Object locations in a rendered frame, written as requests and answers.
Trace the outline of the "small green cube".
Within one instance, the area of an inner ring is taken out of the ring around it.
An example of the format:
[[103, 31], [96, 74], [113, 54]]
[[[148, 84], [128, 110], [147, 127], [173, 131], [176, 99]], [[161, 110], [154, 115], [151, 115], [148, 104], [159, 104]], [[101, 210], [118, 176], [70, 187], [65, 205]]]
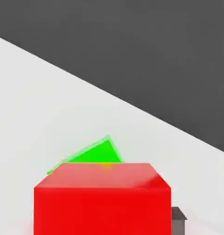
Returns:
[[51, 170], [47, 171], [47, 175], [53, 172], [62, 163], [68, 162], [114, 163], [124, 162], [124, 160], [122, 159], [121, 154], [119, 153], [119, 150], [115, 146], [115, 143], [110, 135], [107, 135], [72, 154], [71, 156], [61, 160]]

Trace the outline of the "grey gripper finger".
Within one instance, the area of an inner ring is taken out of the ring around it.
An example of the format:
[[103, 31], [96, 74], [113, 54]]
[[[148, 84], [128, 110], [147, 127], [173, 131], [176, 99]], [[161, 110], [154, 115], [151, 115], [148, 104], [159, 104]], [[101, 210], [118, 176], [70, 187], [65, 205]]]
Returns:
[[185, 235], [186, 220], [186, 216], [179, 207], [172, 207], [172, 235]]

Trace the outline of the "small red cube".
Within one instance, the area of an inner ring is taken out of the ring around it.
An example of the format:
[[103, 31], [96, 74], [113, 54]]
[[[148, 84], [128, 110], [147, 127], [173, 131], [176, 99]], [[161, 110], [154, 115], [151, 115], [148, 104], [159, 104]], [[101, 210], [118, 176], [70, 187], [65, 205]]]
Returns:
[[34, 188], [34, 235], [171, 233], [171, 188], [148, 163], [63, 163]]

